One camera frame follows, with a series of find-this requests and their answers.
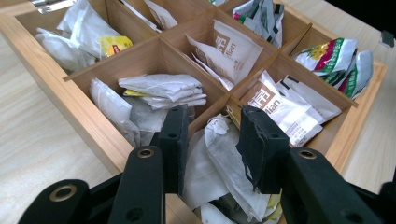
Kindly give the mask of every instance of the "brown logo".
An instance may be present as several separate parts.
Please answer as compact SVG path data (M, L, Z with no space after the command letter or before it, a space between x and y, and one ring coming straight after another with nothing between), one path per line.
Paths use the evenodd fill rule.
M228 46L228 43L230 42L230 37L222 33L219 33L218 31L215 30L214 41L215 41L216 49L224 53Z

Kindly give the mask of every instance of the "yellow label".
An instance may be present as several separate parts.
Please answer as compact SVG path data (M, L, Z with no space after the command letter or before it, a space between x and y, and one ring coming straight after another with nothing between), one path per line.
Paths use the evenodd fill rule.
M133 90L126 90L123 94L124 96L149 96L149 94L140 92L140 91L133 91Z
M122 35L122 36L102 36L99 39L102 51L105 56L110 57L116 53L121 52L129 47L131 47L132 41Z

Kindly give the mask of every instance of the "table surface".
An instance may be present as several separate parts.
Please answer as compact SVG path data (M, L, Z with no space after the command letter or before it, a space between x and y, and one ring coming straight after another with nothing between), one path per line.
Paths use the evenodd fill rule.
M32 9L25 0L0 1L0 13ZM388 66L342 176L378 193L396 165L396 49L382 45L380 32L322 0L279 0L336 35L358 39ZM37 86L0 35L0 220L16 223L42 189L62 179L85 180L90 188L112 174Z

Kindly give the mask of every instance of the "tea bag packet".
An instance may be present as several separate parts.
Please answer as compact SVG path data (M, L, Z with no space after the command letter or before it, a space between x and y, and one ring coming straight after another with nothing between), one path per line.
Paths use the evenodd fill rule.
M168 98L173 102L189 95L202 93L201 82L186 74L153 74L120 78L119 85L128 90Z
M344 80L339 91L349 98L355 99L370 82L374 73L374 58L370 50L359 52L351 72Z
M294 56L296 62L321 77L331 72L347 70L358 41L336 38L322 45L305 49Z
M272 0L251 0L233 9L233 18L277 48L282 46L284 5Z
M189 141L182 199L191 210L229 193L207 155L204 134L201 130Z
M143 16L139 11L137 11L134 7L129 5L125 0L120 0L126 7L128 7L137 17L139 17L145 24L147 24L154 31L161 33L162 31L157 28L157 25L148 20L145 16Z
M206 94L194 94L180 98L176 101L172 101L168 98L156 97L156 96L142 96L140 99L151 106L152 109L170 109L176 105L187 104L189 107L204 105L206 104Z
M102 55L99 40L102 36L120 36L92 8L88 0L78 0L65 13L57 28L70 34L70 40L96 58Z
M291 89L288 85L286 85L286 83L283 82L283 80L278 81L276 83L276 87L286 98L289 98L294 102L298 102L301 105L309 105L309 103L298 92L296 92L294 89ZM309 105L306 113L315 119L319 124L322 124L325 121L325 119L315 108L312 107L312 105Z
M195 46L195 54L193 57L198 59L198 64L205 64L204 69L216 80L218 80L227 90L234 86L231 80L233 77L234 61L224 56L215 47L199 43L186 35L190 44Z
M211 4L215 5L216 7L223 5L224 3L228 2L228 0L208 0Z
M334 118L341 113L341 109L331 101L320 95L317 91L290 76L283 79L291 89L299 93L314 109L324 118L325 121Z
M225 56L234 61L233 84L244 79L262 53L262 47L251 38L221 21L214 20L213 44Z
M196 62L198 62L198 64L200 64L207 73L209 73L213 78L216 79L216 81L218 81L227 91L230 91L235 85L228 80L226 77L221 77L219 76L215 71L213 71L209 66L207 66L205 63L201 62L201 60L199 60L197 57L195 57L195 55L192 55L195 59Z
M60 35L37 28L35 39L68 74L95 63L95 58L79 49L78 43Z
M206 95L203 94L201 82L189 75L154 74L128 77L121 78L119 84L127 91L144 93L140 99L152 109L169 109L183 104L188 106L206 104Z
M91 81L90 93L99 110L115 125L125 139L133 147L140 147L139 129L129 120L131 105L97 77Z
M242 157L236 149L239 131L230 119L217 115L205 127L205 143L210 160L215 165L227 189L248 216L264 218L269 195L256 192L245 175Z
M318 121L308 114L311 105L280 94L275 82L265 70L241 101L268 114L294 146L302 146L312 138L309 133L321 131Z
M164 30L168 30L177 25L177 21L173 16L163 7L153 3L152 1L145 0L154 19L161 25Z

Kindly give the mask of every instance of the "wooden tea box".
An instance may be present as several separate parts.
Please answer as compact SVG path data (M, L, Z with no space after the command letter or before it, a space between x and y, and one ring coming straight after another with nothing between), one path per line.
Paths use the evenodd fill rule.
M288 6L285 6L282 23L283 44L277 49L233 19L233 8L246 1L229 0L215 7L207 0L153 0L167 9L177 21L177 26L161 33L152 30L119 0L90 2L112 28L128 36L134 45L70 75L34 38L37 27L56 31L67 8L45 14L34 10L15 16L0 15L0 31L42 90L113 174L122 172L129 152L134 148L93 103L89 89L94 77L119 94L122 89L118 79L122 77L158 73L183 73L195 77L203 84L207 103L195 108L195 120L189 126L189 136L192 136L204 128L210 118L218 113L226 114L227 108L232 108L238 116L239 106L244 103L241 98L263 70L267 70L274 81L291 75L342 109L342 113L326 122L323 130L307 145L326 155L341 172L387 70L384 64L375 61L375 73L369 86L356 100L350 100L293 60L292 55L296 52L338 36ZM143 0L125 2L159 27ZM193 48L186 37L189 35L197 41L210 44L213 20L232 26L262 46L262 53L247 78L230 91L225 90L194 61L191 55ZM167 204L168 223L199 223L178 197L167 196Z

